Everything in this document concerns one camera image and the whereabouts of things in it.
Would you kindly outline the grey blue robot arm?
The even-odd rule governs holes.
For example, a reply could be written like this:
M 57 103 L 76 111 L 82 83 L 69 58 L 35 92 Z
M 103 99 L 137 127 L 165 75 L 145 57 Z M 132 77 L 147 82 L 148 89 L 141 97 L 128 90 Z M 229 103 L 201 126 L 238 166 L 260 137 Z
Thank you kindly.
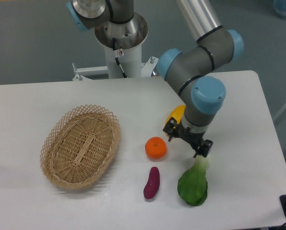
M 209 1 L 179 0 L 177 6 L 197 46 L 187 53 L 170 49 L 156 64 L 157 74 L 185 103 L 181 119 L 170 118 L 163 131 L 206 157 L 213 142 L 203 136 L 226 96 L 223 83 L 209 73 L 239 57 L 244 43 L 238 32 L 223 28 Z M 94 29 L 111 79 L 142 76 L 142 43 L 148 26 L 134 11 L 133 1 L 71 0 L 67 8 L 80 30 Z

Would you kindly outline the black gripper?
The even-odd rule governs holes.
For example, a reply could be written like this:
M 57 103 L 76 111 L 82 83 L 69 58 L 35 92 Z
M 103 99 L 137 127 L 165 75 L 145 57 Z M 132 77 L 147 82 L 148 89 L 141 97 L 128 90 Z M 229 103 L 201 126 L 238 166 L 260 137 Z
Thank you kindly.
M 167 134 L 168 141 L 171 141 L 172 138 L 179 137 L 190 144 L 192 149 L 195 150 L 195 154 L 193 156 L 194 158 L 197 156 L 206 158 L 213 145 L 211 140 L 203 139 L 205 131 L 200 133 L 193 133 L 189 127 L 185 128 L 183 125 L 178 124 L 174 117 L 170 117 L 166 122 L 163 128 L 163 132 Z

